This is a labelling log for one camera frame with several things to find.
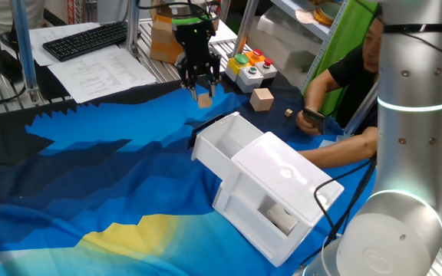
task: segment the black t-shirt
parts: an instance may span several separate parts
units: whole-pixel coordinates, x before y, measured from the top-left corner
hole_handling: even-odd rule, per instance
[[[350,51],[328,70],[340,87],[347,87],[336,117],[339,126],[345,128],[369,91],[371,91],[376,74],[364,69],[362,45]],[[367,127],[376,127],[377,125],[378,105],[375,104],[355,134],[361,134]]]

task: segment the black hair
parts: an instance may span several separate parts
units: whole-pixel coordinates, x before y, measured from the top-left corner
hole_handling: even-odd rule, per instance
[[[376,18],[379,18],[383,16],[383,7],[381,7],[381,4],[378,4],[378,6],[376,7],[376,9],[373,12],[373,20],[375,20]]]

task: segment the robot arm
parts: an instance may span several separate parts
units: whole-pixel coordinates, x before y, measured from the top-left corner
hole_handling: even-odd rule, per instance
[[[183,53],[177,58],[175,66],[179,72],[182,87],[189,89],[197,100],[196,80],[206,75],[211,85],[209,96],[215,94],[215,86],[220,81],[219,66],[221,55],[209,47],[209,39],[216,34],[212,21],[203,21],[197,17],[172,20],[175,39],[183,47]]]
[[[164,0],[163,3],[178,3],[170,8],[173,14],[173,35],[183,47],[183,53],[175,63],[182,87],[189,89],[192,98],[197,100],[197,78],[205,75],[211,86],[209,96],[213,97],[215,86],[221,79],[221,55],[209,47],[209,40],[216,35],[216,31],[207,3],[204,0]],[[219,6],[219,2],[214,2],[214,5]]]
[[[375,188],[304,276],[422,276],[442,245],[442,0],[383,9]]]

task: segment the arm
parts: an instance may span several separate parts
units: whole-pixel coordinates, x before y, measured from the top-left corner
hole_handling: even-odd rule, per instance
[[[320,107],[323,105],[325,99],[325,94],[340,88],[337,82],[334,80],[330,71],[327,69],[318,75],[312,82],[308,85],[308,89],[305,95],[305,106],[310,110],[318,112]],[[296,125],[304,133],[311,135],[320,135],[320,132],[313,127],[313,125],[305,120],[303,112],[300,111],[296,117]]]
[[[378,149],[378,128],[370,126],[363,134],[320,149],[299,152],[319,168],[346,166],[371,158]]]
[[[318,75],[308,85],[305,95],[305,106],[313,111],[318,112],[323,105],[325,94],[333,90],[337,90],[340,86],[334,80],[330,71],[327,69]]]

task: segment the small wooden cube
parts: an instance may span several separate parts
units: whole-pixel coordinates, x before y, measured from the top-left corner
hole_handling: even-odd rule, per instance
[[[284,116],[286,116],[286,117],[291,117],[292,116],[292,110],[286,110],[285,111],[285,113],[284,113]]]
[[[250,98],[250,103],[257,112],[269,111],[273,102],[274,97],[267,88],[253,90],[252,97]]]
[[[211,99],[209,93],[200,94],[197,96],[197,104],[199,104],[199,108],[208,108],[213,105],[213,99]]]

